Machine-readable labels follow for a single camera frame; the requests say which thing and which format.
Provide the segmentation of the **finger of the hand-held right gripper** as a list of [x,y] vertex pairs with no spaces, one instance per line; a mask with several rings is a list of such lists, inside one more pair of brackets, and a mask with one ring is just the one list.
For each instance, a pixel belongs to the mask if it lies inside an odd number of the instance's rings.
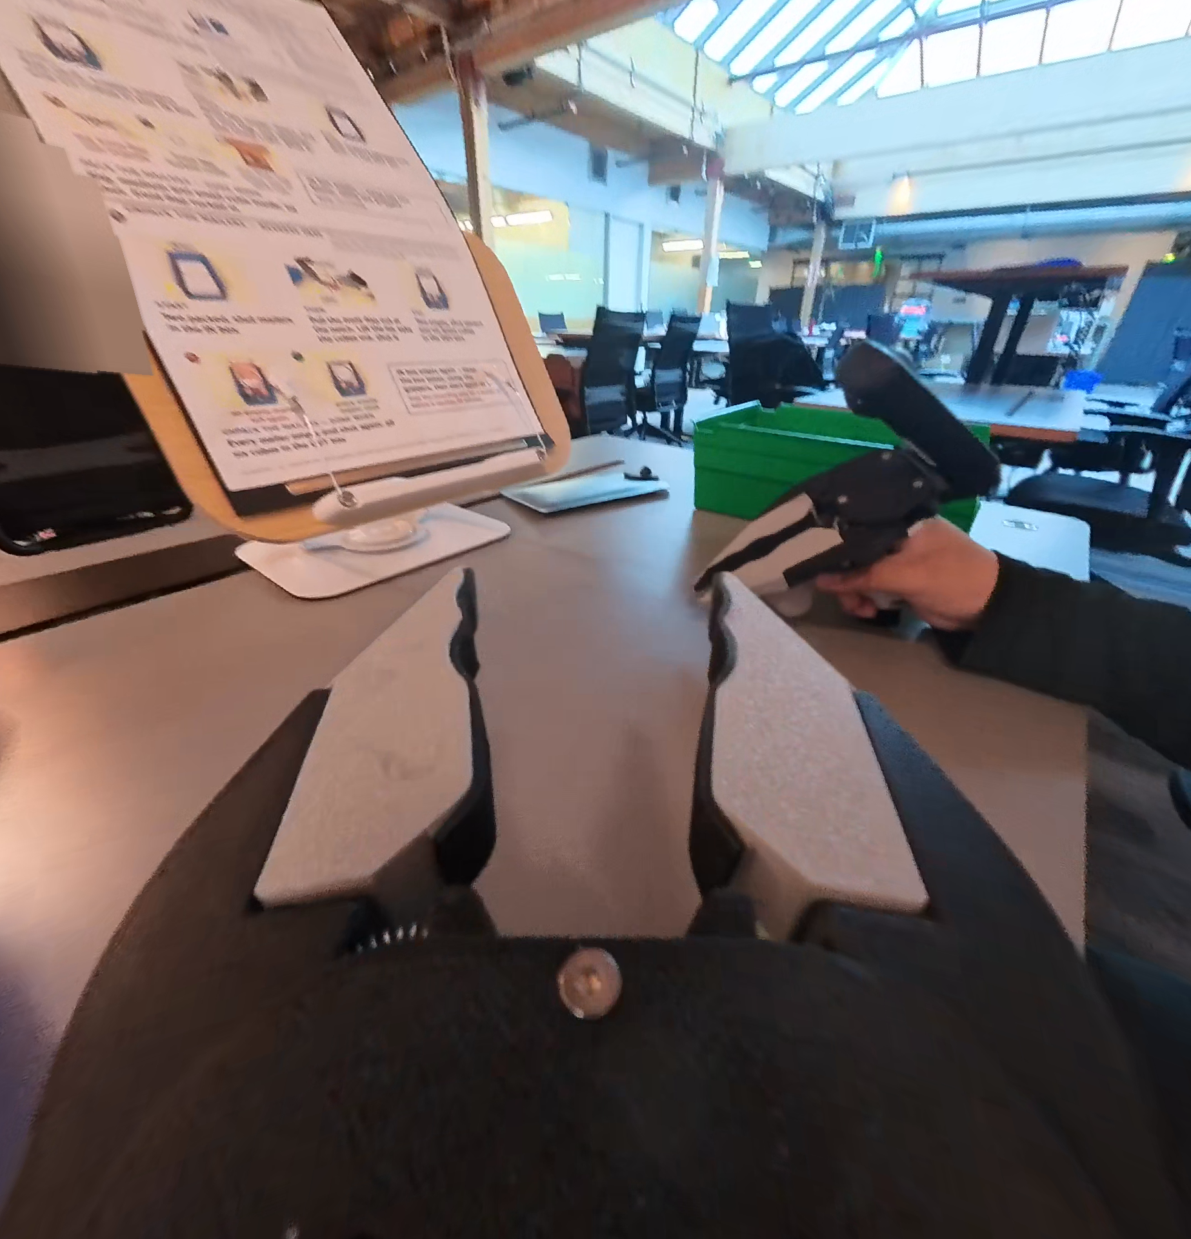
[[807,616],[817,601],[817,585],[812,579],[789,585],[782,574],[747,569],[747,587],[778,616]]
[[817,499],[797,493],[750,521],[700,574],[696,593],[715,590],[717,577],[731,574],[747,585],[747,569],[782,574],[789,585],[807,581],[813,560],[842,549],[842,533],[823,525]]

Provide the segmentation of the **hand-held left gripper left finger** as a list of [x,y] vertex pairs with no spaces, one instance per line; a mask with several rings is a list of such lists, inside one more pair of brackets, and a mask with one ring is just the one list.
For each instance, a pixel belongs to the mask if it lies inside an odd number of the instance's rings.
[[425,906],[498,840],[479,579],[451,569],[328,687],[254,896]]

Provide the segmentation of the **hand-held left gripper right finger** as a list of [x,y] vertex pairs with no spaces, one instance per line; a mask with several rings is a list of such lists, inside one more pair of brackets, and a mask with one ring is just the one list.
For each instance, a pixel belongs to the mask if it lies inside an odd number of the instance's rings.
[[922,916],[927,887],[850,681],[733,574],[711,581],[690,857],[791,939],[822,906]]

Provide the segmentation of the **green plastic bin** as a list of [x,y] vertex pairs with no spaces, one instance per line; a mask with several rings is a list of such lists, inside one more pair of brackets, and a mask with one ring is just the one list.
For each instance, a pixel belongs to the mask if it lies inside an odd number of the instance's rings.
[[[987,431],[973,436],[990,444]],[[740,404],[695,431],[695,504],[711,514],[757,519],[817,473],[895,443],[889,426],[855,416],[849,402],[837,408],[807,397],[782,408]],[[946,501],[942,509],[958,506],[973,521],[980,499]]]

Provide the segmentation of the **person's right forearm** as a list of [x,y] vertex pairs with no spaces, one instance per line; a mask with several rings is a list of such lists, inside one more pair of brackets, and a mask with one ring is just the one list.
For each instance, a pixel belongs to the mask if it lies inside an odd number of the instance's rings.
[[1088,705],[1191,771],[1191,611],[1001,557],[973,628],[937,632],[958,668]]

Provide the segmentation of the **person's right hand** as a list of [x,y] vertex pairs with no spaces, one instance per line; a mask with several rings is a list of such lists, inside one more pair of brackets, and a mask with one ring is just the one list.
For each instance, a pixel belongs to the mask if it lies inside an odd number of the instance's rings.
[[931,516],[884,560],[813,579],[849,615],[905,610],[927,626],[973,628],[1001,579],[1001,557],[946,516]]

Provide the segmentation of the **black office chair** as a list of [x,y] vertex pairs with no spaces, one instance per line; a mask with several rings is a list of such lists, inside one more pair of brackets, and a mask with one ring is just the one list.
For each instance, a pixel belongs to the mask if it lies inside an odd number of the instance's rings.
[[636,388],[634,433],[668,444],[684,444],[690,370],[702,315],[671,312],[660,347],[651,351],[646,386]]
[[1085,519],[1094,549],[1191,566],[1191,357],[1149,408],[1126,408],[1105,448],[1121,448],[1119,480],[1045,470],[1008,501]]
[[636,413],[636,356],[646,326],[644,310],[597,307],[578,396],[588,436],[619,436]]

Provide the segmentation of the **brown padded chair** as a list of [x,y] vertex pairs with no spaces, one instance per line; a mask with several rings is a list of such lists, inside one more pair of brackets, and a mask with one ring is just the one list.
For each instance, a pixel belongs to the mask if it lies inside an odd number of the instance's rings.
[[589,433],[583,397],[584,360],[584,351],[554,351],[543,357],[561,408],[568,416],[573,438],[584,438]]

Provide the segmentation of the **person's dark clothed body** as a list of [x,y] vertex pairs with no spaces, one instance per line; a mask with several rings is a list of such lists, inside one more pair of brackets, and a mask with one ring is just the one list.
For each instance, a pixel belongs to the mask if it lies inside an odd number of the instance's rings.
[[1191,983],[1101,948],[1088,949],[1088,965],[1149,1082],[1169,1171],[1191,1215]]

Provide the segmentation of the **printed instruction sheet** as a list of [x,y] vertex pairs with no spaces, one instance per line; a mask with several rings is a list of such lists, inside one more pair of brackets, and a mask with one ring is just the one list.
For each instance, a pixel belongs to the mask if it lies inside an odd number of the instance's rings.
[[0,1],[0,69],[113,212],[231,506],[544,431],[443,190],[314,1]]

